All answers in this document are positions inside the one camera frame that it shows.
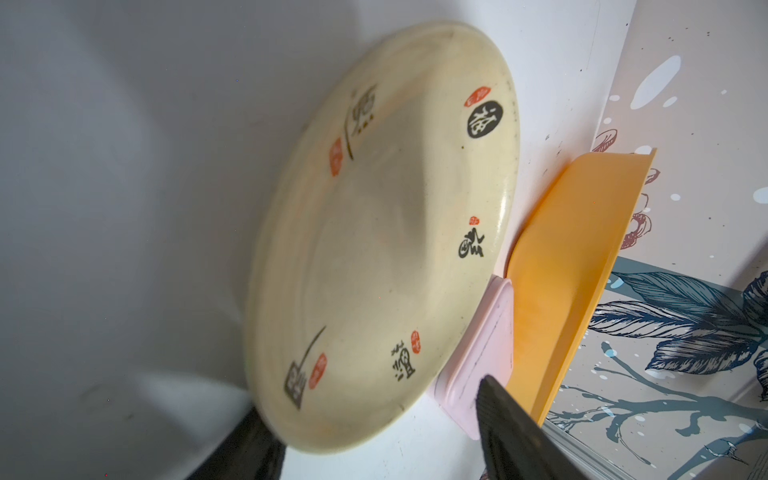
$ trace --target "plate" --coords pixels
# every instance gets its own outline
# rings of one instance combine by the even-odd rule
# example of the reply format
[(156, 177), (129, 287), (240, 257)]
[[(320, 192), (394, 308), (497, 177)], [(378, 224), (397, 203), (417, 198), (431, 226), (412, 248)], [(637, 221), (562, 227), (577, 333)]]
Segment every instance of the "plate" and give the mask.
[(511, 75), (467, 25), (401, 31), (335, 87), (254, 252), (246, 374), (281, 440), (350, 448), (427, 389), (500, 254), (518, 155)]

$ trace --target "oval plate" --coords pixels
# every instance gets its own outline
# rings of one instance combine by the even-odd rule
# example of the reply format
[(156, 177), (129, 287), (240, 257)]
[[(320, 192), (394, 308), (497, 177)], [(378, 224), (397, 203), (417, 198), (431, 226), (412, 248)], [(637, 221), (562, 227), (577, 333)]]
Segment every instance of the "oval plate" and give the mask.
[(354, 446), (426, 390), (500, 253), (515, 89), (480, 31), (432, 23), (372, 50), (316, 112), (257, 242), (246, 373), (270, 428)]

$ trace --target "pink container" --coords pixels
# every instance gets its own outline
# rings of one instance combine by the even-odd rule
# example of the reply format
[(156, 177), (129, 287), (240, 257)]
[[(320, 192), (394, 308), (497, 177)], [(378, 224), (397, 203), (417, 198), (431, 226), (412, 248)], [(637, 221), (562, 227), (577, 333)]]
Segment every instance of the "pink container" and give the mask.
[(480, 380), (491, 375), (506, 385), (512, 374), (512, 305), (509, 279), (493, 276), (462, 341), (429, 392), (474, 440), (480, 439), (475, 397)]

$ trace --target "white table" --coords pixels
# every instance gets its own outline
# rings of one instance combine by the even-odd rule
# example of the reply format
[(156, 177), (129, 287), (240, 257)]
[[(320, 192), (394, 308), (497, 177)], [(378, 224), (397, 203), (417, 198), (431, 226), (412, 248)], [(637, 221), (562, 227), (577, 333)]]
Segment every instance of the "white table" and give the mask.
[[(508, 242), (588, 150), (634, 0), (0, 5), (3, 478), (178, 480), (250, 407), (240, 323), (280, 165), (343, 72), (399, 28), (463, 20), (515, 78)], [(503, 258), (497, 273), (502, 272)], [(421, 399), (283, 477), (475, 480), (482, 453)]]

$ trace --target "teal leaf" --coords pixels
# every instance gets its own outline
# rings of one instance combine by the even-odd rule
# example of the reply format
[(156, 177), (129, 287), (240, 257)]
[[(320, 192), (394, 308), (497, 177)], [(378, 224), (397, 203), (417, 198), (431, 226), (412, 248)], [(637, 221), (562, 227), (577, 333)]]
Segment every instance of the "teal leaf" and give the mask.
[(747, 324), (741, 309), (723, 292), (685, 275), (665, 272), (619, 273), (643, 300), (716, 327)]
[(598, 305), (589, 328), (608, 335), (634, 339), (679, 339), (715, 333), (709, 323), (644, 302), (610, 302)]
[(656, 345), (646, 369), (706, 375), (744, 364), (757, 350), (757, 341), (745, 336), (715, 332)]
[(755, 356), (754, 364), (757, 369), (757, 381), (763, 387), (760, 400), (766, 401), (768, 400), (768, 350), (763, 350)]
[(747, 318), (768, 326), (768, 271), (747, 285), (742, 297)]

